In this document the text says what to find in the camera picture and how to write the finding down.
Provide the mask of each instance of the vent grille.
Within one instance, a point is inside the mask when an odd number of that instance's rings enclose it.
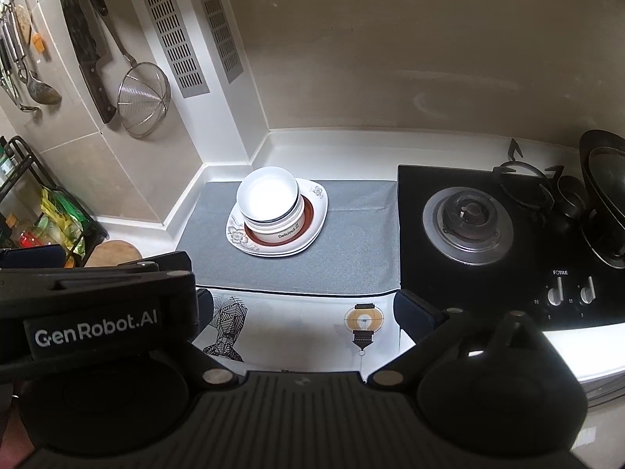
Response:
[[[184,98],[208,93],[176,0],[143,0]]]
[[[230,33],[221,0],[202,0],[204,13],[211,27],[212,37],[220,53],[221,64],[226,71],[228,82],[232,83],[243,72],[239,53]]]

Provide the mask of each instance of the strainer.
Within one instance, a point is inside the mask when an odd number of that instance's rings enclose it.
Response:
[[[121,54],[130,63],[118,92],[118,113],[128,134],[146,137],[154,131],[170,106],[171,88],[165,73],[153,63],[137,61],[130,55],[118,36],[104,0],[90,0],[102,17]]]

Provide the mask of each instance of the screw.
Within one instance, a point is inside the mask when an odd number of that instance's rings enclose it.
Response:
[[[404,376],[396,370],[380,370],[373,374],[373,380],[380,386],[397,386]]]
[[[211,368],[202,374],[202,379],[210,385],[225,385],[234,375],[225,368]]]

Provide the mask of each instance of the wooden cutting board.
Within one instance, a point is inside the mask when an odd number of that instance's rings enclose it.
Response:
[[[93,250],[85,267],[117,266],[118,264],[139,260],[142,257],[136,247],[127,241],[105,241]]]

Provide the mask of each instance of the white plate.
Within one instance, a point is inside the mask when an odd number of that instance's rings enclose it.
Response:
[[[226,224],[226,239],[240,251],[253,256],[265,258],[282,258],[292,256],[308,248],[317,238],[326,221],[327,215],[327,192],[321,185],[314,181],[297,178],[299,191],[312,205],[312,222],[307,230],[295,240],[284,245],[268,246],[251,241],[243,227],[244,219],[237,204],[234,205]]]

